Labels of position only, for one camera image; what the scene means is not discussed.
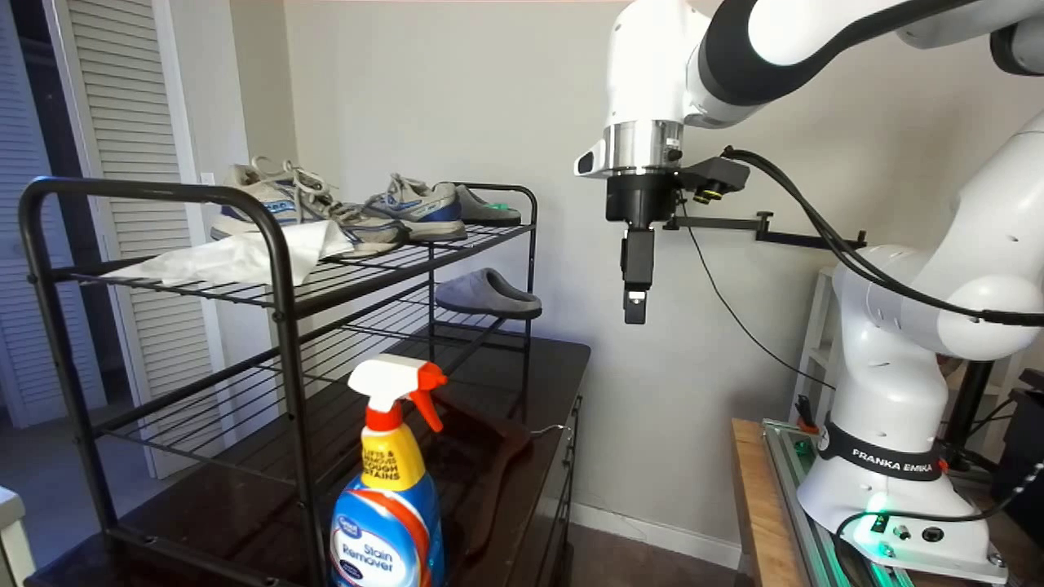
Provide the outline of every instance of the metal rack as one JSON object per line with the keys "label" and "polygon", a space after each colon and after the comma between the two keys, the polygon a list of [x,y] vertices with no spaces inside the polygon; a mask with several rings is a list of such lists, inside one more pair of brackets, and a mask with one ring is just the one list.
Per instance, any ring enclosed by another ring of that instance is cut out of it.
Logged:
{"label": "metal rack", "polygon": [[[93,500],[102,530],[121,546],[166,553],[180,564],[213,572],[239,582],[288,582],[279,568],[244,568],[239,560],[249,550],[251,536],[213,538],[213,548],[187,546],[187,522],[154,522],[118,513],[105,460],[98,443],[105,438],[166,449],[197,462],[197,468],[219,468],[222,480],[236,477],[236,486],[251,486],[262,522],[293,518],[299,546],[307,548],[307,581],[327,582],[327,506],[334,488],[349,477],[352,434],[363,423],[363,401],[352,397],[343,380],[352,366],[400,340],[421,340],[428,357],[438,351],[438,328],[454,325],[465,331],[471,346],[449,357],[441,357],[447,371],[465,361],[490,331],[504,321],[476,313],[447,313],[435,306],[435,269],[472,256],[513,237],[528,237],[525,291],[535,278],[535,225],[538,201],[525,187],[501,184],[461,184],[465,189],[516,191],[528,201],[528,221],[513,227],[471,227],[465,240],[404,243],[392,253],[359,264],[321,264],[302,288],[289,284],[289,253],[279,225],[262,201],[226,187],[175,187],[175,184],[118,184],[118,179],[36,179],[18,201],[23,248],[29,262],[29,281],[40,294],[40,313],[52,341],[54,371],[65,390],[67,415],[79,426],[79,455]],[[143,198],[143,201],[197,201],[226,204],[251,218],[267,243],[269,288],[253,284],[175,284],[124,281],[108,269],[143,262],[102,262],[93,267],[52,267],[42,204],[45,198]],[[124,415],[93,416],[86,409],[81,380],[74,376],[65,315],[60,306],[60,288],[143,288],[172,298],[201,298],[222,303],[263,306],[273,323],[277,346],[213,371],[182,387],[163,390],[148,403]],[[299,331],[302,315],[315,315],[334,306],[349,306],[346,315]],[[523,387],[528,387],[528,346],[530,323],[523,331]]]}

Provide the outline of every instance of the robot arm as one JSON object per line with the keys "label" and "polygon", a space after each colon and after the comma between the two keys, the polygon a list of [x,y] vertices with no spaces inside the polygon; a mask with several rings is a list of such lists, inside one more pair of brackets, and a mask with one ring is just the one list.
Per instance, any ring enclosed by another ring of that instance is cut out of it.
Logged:
{"label": "robot arm", "polygon": [[1044,74],[1037,0],[723,0],[712,19],[686,0],[634,0],[615,15],[607,126],[574,173],[607,179],[607,218],[626,221],[626,323],[646,321],[652,221],[680,189],[680,130],[729,126],[884,32],[913,47],[990,36],[1003,70]]}

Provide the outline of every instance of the cleaning spray bottle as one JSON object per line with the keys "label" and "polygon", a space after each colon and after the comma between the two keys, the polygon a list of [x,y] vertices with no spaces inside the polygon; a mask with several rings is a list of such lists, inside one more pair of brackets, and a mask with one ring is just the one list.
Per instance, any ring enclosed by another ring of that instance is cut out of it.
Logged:
{"label": "cleaning spray bottle", "polygon": [[400,421],[400,401],[415,401],[425,423],[443,423],[429,394],[447,386],[435,361],[376,356],[355,366],[349,387],[367,397],[363,426],[363,477],[352,480],[329,525],[335,587],[441,587],[443,538],[438,488],[421,446]]}

